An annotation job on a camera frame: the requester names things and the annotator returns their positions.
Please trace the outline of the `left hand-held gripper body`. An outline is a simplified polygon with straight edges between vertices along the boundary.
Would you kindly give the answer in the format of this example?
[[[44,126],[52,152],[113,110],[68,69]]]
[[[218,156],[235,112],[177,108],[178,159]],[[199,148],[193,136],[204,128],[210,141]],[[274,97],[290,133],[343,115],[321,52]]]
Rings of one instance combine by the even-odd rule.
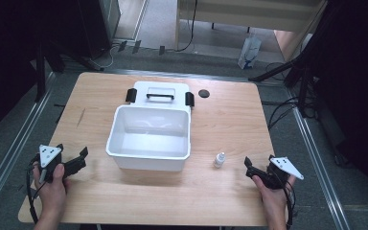
[[[62,162],[63,145],[59,144],[56,147],[40,145],[38,153],[32,160],[33,168],[37,168],[39,177],[37,182],[52,183],[53,175],[57,165],[63,165]]]

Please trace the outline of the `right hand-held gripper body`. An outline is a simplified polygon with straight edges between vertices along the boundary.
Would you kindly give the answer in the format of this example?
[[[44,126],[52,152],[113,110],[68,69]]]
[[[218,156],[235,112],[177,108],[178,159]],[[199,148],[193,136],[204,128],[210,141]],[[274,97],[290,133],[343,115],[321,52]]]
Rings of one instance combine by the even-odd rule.
[[[301,180],[304,179],[304,176],[287,157],[269,156],[269,165],[266,168],[263,178],[263,182],[267,188],[273,190],[284,188],[291,175]]]

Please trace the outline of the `person's right hand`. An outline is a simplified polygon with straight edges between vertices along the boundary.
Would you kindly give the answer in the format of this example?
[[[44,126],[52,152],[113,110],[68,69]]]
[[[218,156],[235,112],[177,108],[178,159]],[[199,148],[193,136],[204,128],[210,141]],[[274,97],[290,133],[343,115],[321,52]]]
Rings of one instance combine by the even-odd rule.
[[[254,175],[252,180],[261,193],[266,221],[284,221],[287,223],[287,196],[284,191],[268,189],[257,175]]]

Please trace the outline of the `person's left hand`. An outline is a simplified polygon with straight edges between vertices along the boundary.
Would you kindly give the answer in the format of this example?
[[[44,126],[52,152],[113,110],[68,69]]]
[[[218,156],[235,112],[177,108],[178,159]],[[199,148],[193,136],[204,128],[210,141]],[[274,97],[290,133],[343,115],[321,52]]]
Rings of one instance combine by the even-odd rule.
[[[65,168],[63,164],[58,164],[53,172],[53,181],[41,185],[38,180],[40,171],[38,166],[34,166],[34,184],[40,189],[39,196],[42,202],[42,212],[38,224],[43,220],[51,223],[59,223],[65,212],[66,194],[69,182],[63,180]]]

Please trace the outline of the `small white dropper bottle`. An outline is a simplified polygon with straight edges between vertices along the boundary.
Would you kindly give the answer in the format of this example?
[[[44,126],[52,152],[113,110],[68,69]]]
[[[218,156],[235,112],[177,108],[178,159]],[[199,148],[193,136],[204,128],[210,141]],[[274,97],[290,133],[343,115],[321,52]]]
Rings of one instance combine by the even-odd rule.
[[[226,159],[226,156],[224,152],[218,153],[214,160],[214,166],[216,168],[220,168],[223,165],[225,159]]]

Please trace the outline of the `white plastic storage box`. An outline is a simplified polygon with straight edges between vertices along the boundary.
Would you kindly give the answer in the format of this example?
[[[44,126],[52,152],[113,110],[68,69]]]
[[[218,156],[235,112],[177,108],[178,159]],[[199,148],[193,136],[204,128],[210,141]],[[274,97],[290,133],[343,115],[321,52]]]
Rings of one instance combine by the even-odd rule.
[[[107,154],[121,169],[182,171],[191,154],[194,105],[185,83],[135,82],[115,111]]]

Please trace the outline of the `black metal stand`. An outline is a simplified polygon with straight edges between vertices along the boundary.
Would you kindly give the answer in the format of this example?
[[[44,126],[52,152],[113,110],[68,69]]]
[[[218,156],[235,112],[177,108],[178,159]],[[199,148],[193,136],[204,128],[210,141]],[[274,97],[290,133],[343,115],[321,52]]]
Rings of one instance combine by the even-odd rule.
[[[284,79],[284,86],[291,88],[300,81],[300,91],[297,97],[297,108],[303,117],[307,117],[306,98],[308,97],[309,77],[311,77],[311,69],[309,68],[310,58],[315,48],[315,44],[323,34],[323,25],[319,23],[311,39],[308,41],[305,49],[294,59],[282,64],[279,67],[274,68],[258,77],[249,78],[249,81],[260,82],[265,81],[277,74],[283,73],[288,70],[288,74]]]
[[[48,62],[53,70],[62,72],[65,65],[60,57],[61,54],[65,54],[69,58],[73,59],[80,65],[86,67],[89,70],[96,72],[101,72],[104,70],[103,67],[96,67],[94,64],[89,63],[82,56],[79,56],[76,52],[71,49],[66,48],[59,42],[53,39],[46,39],[44,37],[39,37],[36,41],[36,86],[37,93],[35,96],[35,101],[39,103],[45,93],[48,91],[46,85],[46,71],[45,62]]]

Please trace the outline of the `white plastic bag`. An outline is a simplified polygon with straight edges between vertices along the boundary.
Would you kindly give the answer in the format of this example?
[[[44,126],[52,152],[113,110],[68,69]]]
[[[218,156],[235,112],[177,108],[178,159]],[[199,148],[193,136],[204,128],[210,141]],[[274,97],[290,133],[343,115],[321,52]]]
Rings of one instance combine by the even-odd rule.
[[[250,69],[254,67],[261,44],[261,40],[255,35],[248,37],[244,41],[238,60],[238,65],[241,69]]]

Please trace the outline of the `dark cabinet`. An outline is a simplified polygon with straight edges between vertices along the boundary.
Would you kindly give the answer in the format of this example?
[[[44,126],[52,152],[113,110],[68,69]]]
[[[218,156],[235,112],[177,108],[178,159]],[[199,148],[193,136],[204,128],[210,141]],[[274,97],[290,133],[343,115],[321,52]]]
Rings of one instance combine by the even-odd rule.
[[[121,10],[118,0],[78,0],[87,55],[97,58],[112,46]]]

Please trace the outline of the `light wooden furniture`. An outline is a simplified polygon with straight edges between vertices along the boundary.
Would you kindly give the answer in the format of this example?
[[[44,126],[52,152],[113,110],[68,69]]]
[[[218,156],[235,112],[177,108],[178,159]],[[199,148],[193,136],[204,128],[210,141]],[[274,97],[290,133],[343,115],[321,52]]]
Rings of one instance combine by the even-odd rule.
[[[273,30],[285,61],[316,25],[327,7],[327,0],[176,0],[175,46],[179,21],[196,21]]]

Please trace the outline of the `metal floor rail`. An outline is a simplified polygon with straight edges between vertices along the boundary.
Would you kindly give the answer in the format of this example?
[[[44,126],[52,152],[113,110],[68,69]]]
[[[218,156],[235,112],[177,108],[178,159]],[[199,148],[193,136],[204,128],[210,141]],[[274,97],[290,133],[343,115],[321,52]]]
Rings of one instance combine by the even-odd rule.
[[[337,192],[334,188],[334,184],[329,177],[329,174],[320,156],[318,147],[314,141],[313,136],[311,135],[311,130],[309,128],[307,120],[303,117],[297,106],[293,108],[293,114],[296,123],[300,129],[300,133],[302,134],[306,149],[310,156],[310,161],[315,170],[322,193],[325,197],[328,209],[333,218],[336,230],[352,230],[337,195]]]
[[[27,93],[0,123],[0,193],[51,96],[56,79],[51,72],[45,79],[46,92],[39,101]]]

